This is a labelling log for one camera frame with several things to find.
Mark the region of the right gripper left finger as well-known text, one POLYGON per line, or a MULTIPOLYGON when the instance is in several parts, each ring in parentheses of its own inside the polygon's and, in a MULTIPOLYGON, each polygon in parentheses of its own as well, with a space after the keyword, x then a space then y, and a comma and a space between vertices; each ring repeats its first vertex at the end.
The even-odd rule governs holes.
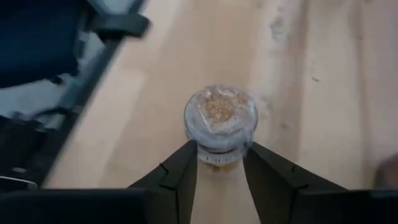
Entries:
POLYGON ((125 189, 1 194, 1 223, 190 223, 196 182, 197 144, 191 140, 125 189))

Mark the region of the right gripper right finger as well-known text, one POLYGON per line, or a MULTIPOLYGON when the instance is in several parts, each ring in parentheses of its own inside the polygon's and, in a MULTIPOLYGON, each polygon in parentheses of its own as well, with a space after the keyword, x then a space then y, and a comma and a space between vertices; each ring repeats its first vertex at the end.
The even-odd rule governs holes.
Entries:
POLYGON ((243 163, 261 223, 397 224, 396 190, 348 190, 256 142, 243 163))

